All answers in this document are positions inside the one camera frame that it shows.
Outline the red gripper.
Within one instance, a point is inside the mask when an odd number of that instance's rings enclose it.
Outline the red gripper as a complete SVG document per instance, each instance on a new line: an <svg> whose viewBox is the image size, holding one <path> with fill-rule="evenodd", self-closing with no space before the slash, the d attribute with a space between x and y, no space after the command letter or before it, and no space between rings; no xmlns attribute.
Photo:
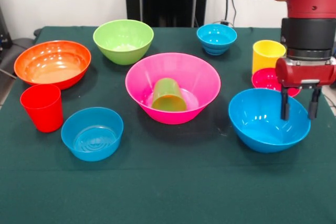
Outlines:
<svg viewBox="0 0 336 224"><path fill-rule="evenodd" d="M323 61L292 60L279 58L275 67L278 82L281 86L281 119L289 119L288 88L320 87L335 81L335 58ZM317 117L321 88L314 88L308 108L308 117Z"/></svg>

